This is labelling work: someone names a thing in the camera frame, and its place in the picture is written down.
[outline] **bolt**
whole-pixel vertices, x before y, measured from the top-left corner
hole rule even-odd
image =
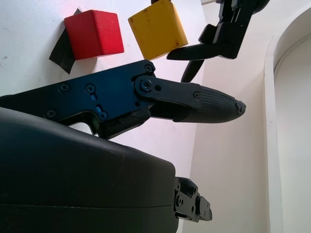
[[[145,65],[145,71],[147,73],[152,73],[152,66],[151,65]]]
[[[85,91],[88,92],[89,94],[93,94],[95,92],[95,86],[92,84],[88,84],[85,87]]]
[[[59,85],[59,90],[64,91],[64,92],[69,91],[69,85],[67,83],[61,83]]]
[[[180,196],[178,196],[176,199],[176,205],[179,206],[180,204],[181,204],[181,198]]]
[[[198,100],[199,99],[199,92],[194,92],[193,97]]]
[[[46,112],[46,116],[47,116],[48,118],[54,118],[54,117],[56,116],[56,111],[53,110],[53,109],[49,109],[49,110],[47,110],[47,112]]]
[[[100,121],[105,121],[105,120],[107,120],[108,115],[107,115],[107,113],[105,113],[105,112],[100,112],[100,113],[98,113],[97,117],[98,117],[98,119],[99,119]]]
[[[152,83],[148,79],[145,79],[145,80],[141,81],[140,87],[143,91],[151,91]]]

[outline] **black mechanical part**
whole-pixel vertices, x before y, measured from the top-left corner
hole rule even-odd
[[[162,86],[160,92],[140,89],[140,83],[148,78],[152,85]],[[174,122],[222,123],[234,120],[245,113],[246,105],[223,92],[194,83],[175,83],[156,77],[140,76],[135,81],[137,93],[148,101],[156,101],[151,115],[170,118]],[[173,108],[170,102],[179,105]]]
[[[251,16],[261,11],[269,0],[217,0],[219,3],[219,23],[207,25],[198,45],[186,46],[171,51],[167,59],[190,61],[182,77],[182,82],[190,82],[205,59],[216,56],[235,59]]]
[[[185,191],[195,185],[139,150],[1,107],[0,145],[2,233],[174,233],[178,218],[207,220]]]
[[[59,91],[62,83],[56,83],[6,96],[0,99],[0,107],[67,126],[83,122],[90,126],[93,134],[110,139],[140,126],[150,117],[146,111],[135,113],[141,109],[148,110],[154,103],[140,101],[133,88],[135,77],[144,74],[154,76],[153,73],[147,74],[146,66],[155,70],[151,62],[144,60],[68,80],[66,83],[70,89],[66,92]]]
[[[174,211],[178,218],[193,222],[211,221],[213,218],[209,202],[200,196],[198,187],[187,178],[175,179]]]
[[[72,125],[84,122],[93,134],[111,139],[150,117],[175,122],[221,123],[245,112],[233,97],[194,83],[158,79],[147,60],[63,83],[0,98],[0,107]]]

